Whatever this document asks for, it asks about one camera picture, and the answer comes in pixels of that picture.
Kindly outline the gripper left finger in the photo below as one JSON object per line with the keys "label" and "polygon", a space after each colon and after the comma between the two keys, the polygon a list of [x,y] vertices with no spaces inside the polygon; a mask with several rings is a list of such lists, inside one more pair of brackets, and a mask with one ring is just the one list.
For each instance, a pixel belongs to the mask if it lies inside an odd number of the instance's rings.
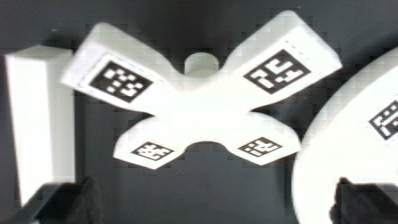
{"label": "gripper left finger", "polygon": [[96,180],[45,184],[6,224],[105,224]]}

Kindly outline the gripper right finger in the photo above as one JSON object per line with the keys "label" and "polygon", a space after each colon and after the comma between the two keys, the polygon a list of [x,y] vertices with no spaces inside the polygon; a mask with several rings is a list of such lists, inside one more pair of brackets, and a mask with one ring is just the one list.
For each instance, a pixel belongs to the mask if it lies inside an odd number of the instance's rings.
{"label": "gripper right finger", "polygon": [[398,186],[342,178],[329,217],[333,224],[398,224]]}

